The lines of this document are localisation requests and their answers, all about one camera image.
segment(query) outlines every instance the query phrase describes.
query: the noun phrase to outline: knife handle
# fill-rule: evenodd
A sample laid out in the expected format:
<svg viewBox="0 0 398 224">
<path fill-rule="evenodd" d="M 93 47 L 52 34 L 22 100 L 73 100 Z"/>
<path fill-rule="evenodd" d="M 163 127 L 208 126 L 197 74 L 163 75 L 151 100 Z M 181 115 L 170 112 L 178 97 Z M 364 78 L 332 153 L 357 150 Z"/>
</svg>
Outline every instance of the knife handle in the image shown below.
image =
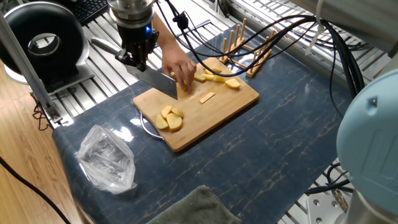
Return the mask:
<svg viewBox="0 0 398 224">
<path fill-rule="evenodd" d="M 95 46 L 97 46 L 113 55 L 118 54 L 122 50 L 122 49 L 120 49 L 120 47 L 111 44 L 109 41 L 98 38 L 98 37 L 92 37 L 91 43 L 93 43 Z"/>
</svg>

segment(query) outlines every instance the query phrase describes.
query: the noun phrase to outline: table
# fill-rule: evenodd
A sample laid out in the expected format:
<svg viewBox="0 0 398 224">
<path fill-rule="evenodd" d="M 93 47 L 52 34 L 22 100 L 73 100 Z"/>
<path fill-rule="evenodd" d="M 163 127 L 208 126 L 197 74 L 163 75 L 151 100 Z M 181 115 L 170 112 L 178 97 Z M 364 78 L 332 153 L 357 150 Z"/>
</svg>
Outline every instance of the table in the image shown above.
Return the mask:
<svg viewBox="0 0 398 224">
<path fill-rule="evenodd" d="M 223 36 L 229 31 L 210 43 L 221 46 Z M 199 51 L 206 52 L 203 46 Z M 336 158 L 341 119 L 330 103 L 328 80 L 285 53 L 255 78 L 240 77 L 260 94 L 259 101 L 182 153 L 141 128 L 131 101 L 150 88 L 143 82 L 57 128 L 53 139 L 74 199 L 96 223 L 139 224 L 206 185 L 244 223 L 276 223 Z M 349 94 L 334 86 L 333 96 L 344 111 Z M 121 195 L 100 191 L 80 169 L 75 153 L 95 124 L 127 142 L 135 155 L 137 189 Z"/>
</svg>

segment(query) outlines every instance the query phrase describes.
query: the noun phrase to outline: wooden floor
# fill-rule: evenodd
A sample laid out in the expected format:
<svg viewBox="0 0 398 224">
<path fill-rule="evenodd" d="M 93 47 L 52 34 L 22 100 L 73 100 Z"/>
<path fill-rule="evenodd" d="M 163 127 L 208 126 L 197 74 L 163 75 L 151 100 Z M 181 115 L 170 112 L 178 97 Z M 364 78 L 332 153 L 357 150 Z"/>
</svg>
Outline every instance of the wooden floor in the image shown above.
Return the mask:
<svg viewBox="0 0 398 224">
<path fill-rule="evenodd" d="M 34 107 L 28 87 L 12 81 L 0 61 L 0 156 L 43 191 L 73 224 L 80 224 L 52 130 L 38 130 Z M 44 200 L 0 166 L 0 223 L 63 222 Z"/>
</svg>

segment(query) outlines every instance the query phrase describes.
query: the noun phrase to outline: kitchen knife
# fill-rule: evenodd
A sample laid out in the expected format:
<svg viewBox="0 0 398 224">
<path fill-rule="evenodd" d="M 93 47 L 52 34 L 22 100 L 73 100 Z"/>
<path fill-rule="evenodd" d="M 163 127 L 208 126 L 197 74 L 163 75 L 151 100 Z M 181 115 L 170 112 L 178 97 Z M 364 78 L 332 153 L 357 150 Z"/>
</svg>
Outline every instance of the kitchen knife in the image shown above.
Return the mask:
<svg viewBox="0 0 398 224">
<path fill-rule="evenodd" d="M 120 51 L 122 51 L 122 49 L 111 44 L 107 40 L 100 39 L 97 37 L 92 37 L 91 43 L 113 55 L 116 55 Z M 170 78 L 161 72 L 155 71 L 150 67 L 148 67 L 147 65 L 145 65 L 144 72 L 130 65 L 124 64 L 124 66 L 126 66 L 127 72 L 130 73 L 131 75 L 135 76 L 139 80 L 146 82 L 148 85 L 154 87 L 155 89 L 161 91 L 162 93 L 165 93 L 166 95 L 178 100 L 177 85 L 173 78 Z"/>
</svg>

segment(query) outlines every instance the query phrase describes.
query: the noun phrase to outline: light blue robot arm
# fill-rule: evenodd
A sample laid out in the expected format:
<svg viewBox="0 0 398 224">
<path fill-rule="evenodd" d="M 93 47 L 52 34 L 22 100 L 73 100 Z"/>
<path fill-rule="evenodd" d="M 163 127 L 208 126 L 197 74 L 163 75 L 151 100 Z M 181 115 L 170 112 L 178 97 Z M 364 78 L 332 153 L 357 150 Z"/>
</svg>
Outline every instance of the light blue robot arm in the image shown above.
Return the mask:
<svg viewBox="0 0 398 224">
<path fill-rule="evenodd" d="M 337 153 L 356 189 L 398 215 L 398 69 L 374 80 L 350 104 Z"/>
</svg>

